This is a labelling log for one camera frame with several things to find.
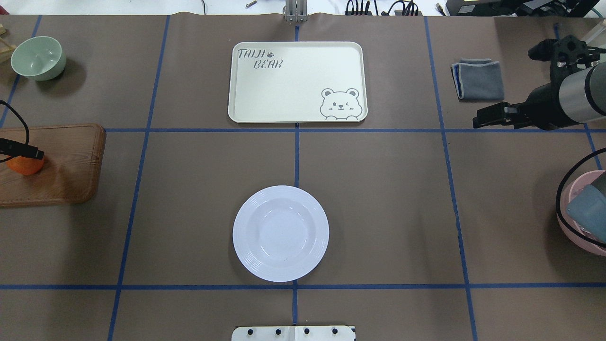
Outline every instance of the gray cloth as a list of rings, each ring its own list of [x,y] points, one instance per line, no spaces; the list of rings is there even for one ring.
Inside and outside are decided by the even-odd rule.
[[[501,65],[492,59],[464,59],[452,64],[454,87],[460,100],[502,101]]]

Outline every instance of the plate rim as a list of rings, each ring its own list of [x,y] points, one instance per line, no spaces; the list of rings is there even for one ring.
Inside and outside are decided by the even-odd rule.
[[[247,263],[247,262],[243,262],[243,258],[246,259],[246,255],[244,254],[244,252],[246,252],[246,250],[243,248],[243,242],[239,242],[236,241],[236,239],[238,240],[244,240],[245,238],[239,237],[236,238],[237,235],[241,235],[241,231],[246,231],[246,224],[245,222],[241,223],[240,221],[243,219],[242,218],[242,211],[251,204],[251,202],[255,199],[258,198],[260,195],[266,193],[266,192],[271,192],[271,191],[275,191],[275,190],[286,190],[286,191],[293,191],[293,192],[298,192],[304,196],[306,196],[307,198],[311,199],[313,201],[314,204],[317,205],[317,207],[319,208],[319,210],[314,213],[312,211],[309,211],[309,213],[312,216],[316,216],[317,214],[319,214],[319,218],[322,221],[322,225],[321,226],[317,226],[316,227],[316,232],[320,232],[319,234],[322,234],[322,237],[320,238],[321,240],[323,240],[323,236],[324,236],[324,232],[325,232],[325,243],[321,243],[319,244],[318,248],[318,257],[314,257],[313,262],[308,262],[309,266],[300,266],[297,264],[293,264],[293,265],[289,265],[287,267],[285,267],[284,269],[292,269],[292,268],[299,268],[298,271],[292,271],[289,272],[289,276],[280,276],[280,275],[268,275],[267,273],[264,272],[260,272],[258,269],[255,269],[254,267],[251,266],[251,264]],[[309,194],[308,192],[306,192],[305,190],[298,188],[298,187],[294,187],[294,186],[289,186],[289,185],[276,185],[276,186],[270,186],[270,187],[266,187],[263,188],[257,192],[255,192],[253,195],[251,195],[248,199],[246,199],[246,201],[242,204],[242,206],[240,207],[240,209],[238,210],[238,213],[236,214],[236,218],[234,220],[233,223],[233,229],[232,229],[232,235],[231,235],[231,239],[232,239],[232,243],[234,246],[234,249],[236,251],[236,256],[238,257],[238,260],[240,261],[240,263],[242,263],[242,265],[244,266],[244,268],[246,268],[246,270],[248,270],[250,273],[252,273],[253,275],[259,277],[260,279],[269,281],[269,282],[275,282],[275,283],[284,283],[284,282],[290,282],[292,280],[296,280],[299,279],[305,275],[307,275],[309,272],[311,272],[312,270],[315,269],[315,267],[318,266],[318,264],[320,263],[320,261],[324,258],[324,255],[326,253],[326,250],[328,248],[328,243],[330,241],[330,225],[328,223],[328,217],[326,216],[326,212],[324,211],[324,208],[322,207],[322,205],[320,204],[320,202],[317,201],[317,199],[314,198],[314,196],[312,196],[311,194]],[[305,255],[304,257],[307,258],[309,256],[311,256],[314,253],[314,250],[316,249],[316,246],[312,247],[310,249],[310,252]],[[278,269],[275,268],[274,266],[268,266],[265,265],[265,267],[269,267],[269,268],[273,268],[273,269]]]

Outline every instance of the green bowl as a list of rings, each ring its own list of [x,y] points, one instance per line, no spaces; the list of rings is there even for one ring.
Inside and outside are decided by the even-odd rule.
[[[13,52],[10,65],[23,77],[48,81],[65,68],[65,53],[61,44],[49,36],[37,36],[22,42]]]

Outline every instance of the wooden block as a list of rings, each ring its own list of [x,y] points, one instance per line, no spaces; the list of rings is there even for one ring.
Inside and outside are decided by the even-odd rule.
[[[24,141],[25,130],[0,129],[0,137]],[[83,203],[95,194],[105,148],[103,127],[32,127],[30,144],[44,152],[44,167],[25,176],[0,163],[0,208]]]
[[[13,55],[13,51],[15,49],[9,49],[8,47],[3,47],[0,49],[0,62],[5,62],[10,59]]]

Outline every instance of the metal stand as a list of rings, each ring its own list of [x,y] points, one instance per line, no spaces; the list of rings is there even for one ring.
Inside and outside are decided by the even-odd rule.
[[[288,22],[307,21],[307,0],[286,0],[284,18]]]

